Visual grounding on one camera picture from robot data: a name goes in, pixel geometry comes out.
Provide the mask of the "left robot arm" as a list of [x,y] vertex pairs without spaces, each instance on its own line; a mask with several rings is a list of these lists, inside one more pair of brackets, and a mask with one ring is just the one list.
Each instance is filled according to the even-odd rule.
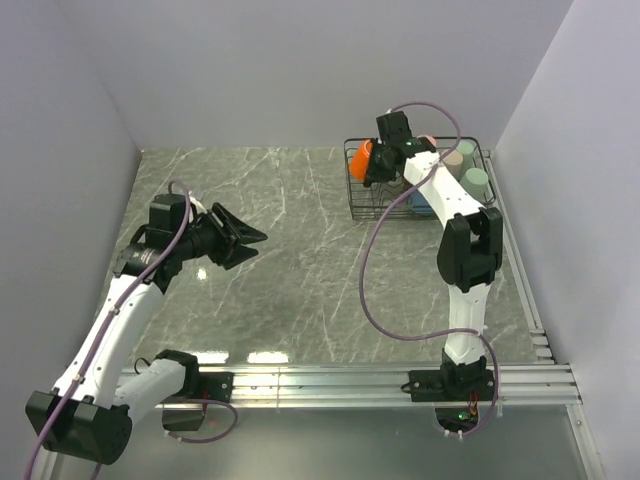
[[197,357],[186,352],[165,349],[134,379],[119,378],[184,263],[206,257],[230,270],[257,256],[254,244],[267,238],[219,203],[205,209],[183,194],[156,196],[147,222],[119,254],[102,309],[72,363],[26,404],[38,446],[111,465],[134,425],[164,400],[227,404],[227,394],[208,392]]

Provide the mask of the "beige plastic cup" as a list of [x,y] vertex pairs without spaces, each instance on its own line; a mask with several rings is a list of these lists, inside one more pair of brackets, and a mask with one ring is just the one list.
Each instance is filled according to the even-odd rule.
[[463,175],[464,157],[457,151],[453,150],[442,157],[442,163],[451,173],[451,175],[459,181]]

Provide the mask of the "orange glass mug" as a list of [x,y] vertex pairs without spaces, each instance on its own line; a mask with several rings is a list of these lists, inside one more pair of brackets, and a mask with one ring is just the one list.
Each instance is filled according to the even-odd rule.
[[349,164],[350,175],[360,183],[366,181],[372,148],[373,143],[371,139],[363,141],[353,154]]

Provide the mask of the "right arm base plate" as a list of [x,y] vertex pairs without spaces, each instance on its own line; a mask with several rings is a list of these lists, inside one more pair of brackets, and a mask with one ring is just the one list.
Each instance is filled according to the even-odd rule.
[[438,426],[447,435],[462,438],[481,424],[480,403],[490,402],[489,411],[498,400],[493,372],[480,367],[471,371],[463,366],[442,365],[436,370],[411,370],[402,386],[413,403],[433,403]]

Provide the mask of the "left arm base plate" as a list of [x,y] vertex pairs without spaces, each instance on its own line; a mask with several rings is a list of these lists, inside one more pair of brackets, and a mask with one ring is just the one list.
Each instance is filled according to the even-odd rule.
[[[162,428],[168,436],[186,443],[206,443],[223,438],[237,424],[239,414],[231,405],[234,374],[228,371],[199,373],[194,381],[161,403]],[[231,414],[230,425],[210,439],[188,438],[186,434],[199,432],[209,413],[216,408]]]

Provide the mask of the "salmon pink plastic cup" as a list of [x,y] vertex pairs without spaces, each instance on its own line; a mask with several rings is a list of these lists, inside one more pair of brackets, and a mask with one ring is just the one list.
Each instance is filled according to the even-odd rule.
[[417,150],[419,152],[432,152],[435,153],[437,151],[435,139],[428,136],[423,135],[416,138],[418,141]]

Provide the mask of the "tall green plastic cup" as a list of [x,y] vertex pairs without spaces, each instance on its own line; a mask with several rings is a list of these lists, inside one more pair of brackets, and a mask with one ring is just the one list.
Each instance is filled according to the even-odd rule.
[[488,174],[480,168],[469,168],[460,179],[461,186],[465,191],[480,203],[486,202],[488,192]]

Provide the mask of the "blue plastic cup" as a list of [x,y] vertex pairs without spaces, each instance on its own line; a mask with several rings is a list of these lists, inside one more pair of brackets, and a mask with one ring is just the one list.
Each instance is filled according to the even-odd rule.
[[407,205],[410,210],[417,215],[431,216],[433,214],[430,204],[419,191],[413,192],[408,197]]

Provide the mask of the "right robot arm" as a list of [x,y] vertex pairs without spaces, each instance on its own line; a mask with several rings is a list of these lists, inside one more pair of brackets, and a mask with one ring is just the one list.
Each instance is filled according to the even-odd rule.
[[410,372],[410,395],[415,402],[490,400],[496,380],[483,330],[490,287],[502,266],[502,213],[466,192],[434,144],[413,135],[404,112],[388,111],[376,122],[379,136],[371,142],[364,185],[402,177],[443,227],[436,263],[449,291],[449,328],[440,367]]

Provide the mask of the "small light green cup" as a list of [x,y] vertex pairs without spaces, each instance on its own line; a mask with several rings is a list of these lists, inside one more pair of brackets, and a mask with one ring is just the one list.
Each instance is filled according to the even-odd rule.
[[476,146],[474,142],[471,142],[469,140],[461,140],[457,145],[456,151],[459,152],[462,156],[463,172],[466,172],[468,169],[475,167]]

